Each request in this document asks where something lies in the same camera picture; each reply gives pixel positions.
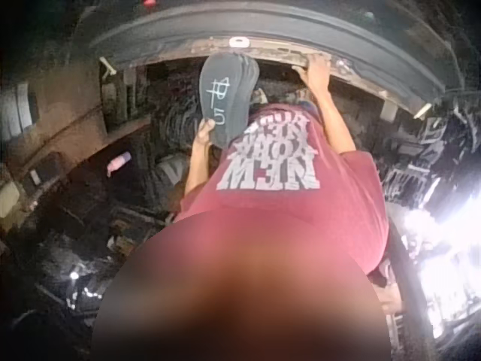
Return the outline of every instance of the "man's right hand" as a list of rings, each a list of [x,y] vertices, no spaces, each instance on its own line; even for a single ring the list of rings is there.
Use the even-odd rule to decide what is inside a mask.
[[[309,61],[307,70],[300,66],[293,66],[292,68],[299,73],[302,81],[315,97],[322,98],[329,93],[331,61],[320,54],[308,54],[307,60]]]

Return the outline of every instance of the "blurred object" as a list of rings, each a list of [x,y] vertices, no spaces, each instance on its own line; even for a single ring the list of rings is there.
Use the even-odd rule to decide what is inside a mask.
[[[20,192],[13,181],[0,188],[0,218],[5,218],[20,198]]]
[[[481,309],[480,199],[469,198],[442,223],[423,210],[405,217],[407,250],[428,301],[434,337],[441,343]]]
[[[33,201],[63,176],[62,156],[52,152],[31,167],[21,183],[26,195]]]
[[[28,83],[20,83],[16,87],[2,90],[0,93],[2,140],[9,141],[26,132],[38,118],[36,107],[35,95],[29,93]]]
[[[384,288],[373,284],[373,288],[381,302],[384,314],[398,314],[403,311],[403,302],[397,284],[389,284]]]
[[[150,202],[156,209],[171,209],[171,194],[189,167],[189,157],[183,153],[160,159],[146,173],[145,184]]]
[[[127,162],[132,160],[132,155],[129,152],[119,155],[112,159],[107,165],[107,177],[110,178],[112,173],[121,169]]]

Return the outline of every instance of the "bright light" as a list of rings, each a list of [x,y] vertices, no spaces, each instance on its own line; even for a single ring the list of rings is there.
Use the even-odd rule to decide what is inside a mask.
[[[463,280],[448,255],[427,259],[420,272],[426,298],[438,302],[444,320],[456,320],[467,303]]]
[[[247,48],[250,47],[250,40],[245,36],[234,36],[230,38],[228,41],[230,47],[237,47],[237,48]]]
[[[466,250],[473,245],[481,245],[479,239],[479,215],[481,197],[469,198],[458,212],[440,225],[445,239],[456,250]]]
[[[72,273],[70,273],[70,278],[75,281],[75,280],[78,280],[78,278],[80,277],[80,275],[78,273],[76,273],[75,271],[73,271]]]

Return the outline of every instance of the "man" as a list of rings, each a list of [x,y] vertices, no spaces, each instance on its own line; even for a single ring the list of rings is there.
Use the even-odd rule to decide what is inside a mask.
[[[95,322],[98,359],[389,359],[365,277],[386,244],[383,193],[328,92],[328,63],[309,60],[297,70],[323,126],[316,107],[269,105],[241,136],[217,134],[228,149],[209,177],[216,125],[201,124],[182,221],[116,276]]]
[[[210,133],[203,121],[192,146],[177,220],[216,209],[278,211],[315,226],[319,241],[344,249],[367,274],[380,263],[388,233],[383,191],[369,153],[354,141],[328,90],[330,63],[309,55],[295,67],[315,107],[268,105],[224,153],[209,178]]]

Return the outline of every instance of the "red t-shirt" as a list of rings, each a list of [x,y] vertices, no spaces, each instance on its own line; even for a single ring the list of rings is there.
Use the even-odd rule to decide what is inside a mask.
[[[176,220],[220,208],[255,208],[296,217],[341,246],[365,273],[383,255],[388,221],[369,153],[336,154],[303,108],[270,105],[223,155],[219,168],[182,201]]]

